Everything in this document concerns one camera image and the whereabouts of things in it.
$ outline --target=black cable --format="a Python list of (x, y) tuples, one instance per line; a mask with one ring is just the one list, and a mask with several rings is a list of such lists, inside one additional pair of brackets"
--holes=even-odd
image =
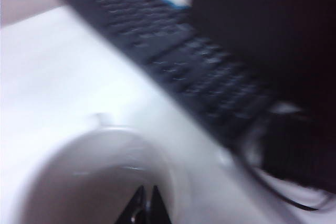
[(233, 155), (235, 155), (238, 160), (240, 161), (240, 164), (245, 169), (245, 171), (251, 175), (259, 184), (261, 184), (265, 189), (267, 189), (269, 192), (271, 192), (276, 197), (280, 198), (281, 200), (285, 201), (288, 204), (291, 204), (292, 206), (295, 206), (297, 208), (300, 208), (305, 211), (317, 211), (320, 210), (322, 207), (327, 205), (333, 198), (333, 194), (328, 194), (325, 199), (317, 204), (316, 206), (306, 206), (301, 203), (298, 203), (286, 196), (284, 196), (282, 193), (274, 189), (268, 182), (266, 182), (252, 167), (251, 165), (246, 161), (245, 155), (241, 151), (234, 151)]

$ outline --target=black monitor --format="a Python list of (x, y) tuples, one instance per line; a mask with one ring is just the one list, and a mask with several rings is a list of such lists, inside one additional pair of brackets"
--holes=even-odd
[(336, 0), (193, 0), (194, 25), (336, 129)]

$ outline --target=black keyboard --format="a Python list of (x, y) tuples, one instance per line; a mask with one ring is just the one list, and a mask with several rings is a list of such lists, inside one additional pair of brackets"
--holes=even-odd
[(66, 0), (225, 146), (275, 100), (269, 84), (167, 0)]

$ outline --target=computer monitor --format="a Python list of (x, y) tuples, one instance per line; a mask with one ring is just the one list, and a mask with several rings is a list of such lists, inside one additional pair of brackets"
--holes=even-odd
[(336, 133), (336, 0), (193, 0), (192, 20)]

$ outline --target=white desk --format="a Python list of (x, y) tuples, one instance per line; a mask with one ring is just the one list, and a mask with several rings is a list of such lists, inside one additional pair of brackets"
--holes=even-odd
[[(225, 150), (69, 7), (3, 28), (1, 55), (1, 223), (17, 223), (38, 170), (94, 128), (92, 115), (99, 112), (138, 129), (185, 167), (205, 204), (196, 215), (210, 208), (222, 223), (276, 223), (237, 182), (239, 171)], [(313, 224), (336, 219), (334, 212), (298, 214)]]

